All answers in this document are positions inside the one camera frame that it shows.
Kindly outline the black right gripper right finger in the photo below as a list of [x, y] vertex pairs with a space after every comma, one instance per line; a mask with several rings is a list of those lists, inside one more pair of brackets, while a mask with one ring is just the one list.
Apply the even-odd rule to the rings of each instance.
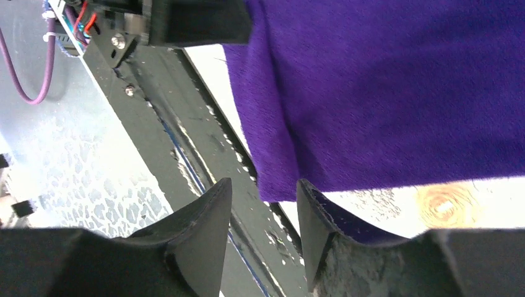
[[315, 296], [523, 296], [524, 230], [384, 231], [297, 182], [308, 289]]

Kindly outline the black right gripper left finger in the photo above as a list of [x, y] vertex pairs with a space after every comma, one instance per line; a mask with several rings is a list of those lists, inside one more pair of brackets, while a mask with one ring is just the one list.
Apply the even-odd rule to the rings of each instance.
[[232, 209], [223, 178], [127, 238], [82, 228], [1, 230], [2, 296], [218, 296]]

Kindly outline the purple towel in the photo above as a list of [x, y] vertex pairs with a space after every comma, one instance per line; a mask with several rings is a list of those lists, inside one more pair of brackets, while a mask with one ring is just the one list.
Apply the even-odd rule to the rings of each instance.
[[523, 1], [247, 1], [225, 45], [267, 202], [524, 174]]

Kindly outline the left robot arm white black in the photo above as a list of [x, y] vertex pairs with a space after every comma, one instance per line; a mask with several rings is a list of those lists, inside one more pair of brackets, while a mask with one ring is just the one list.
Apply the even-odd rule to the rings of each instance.
[[245, 44], [252, 28], [243, 1], [89, 1], [88, 6], [112, 30], [137, 35], [148, 46]]

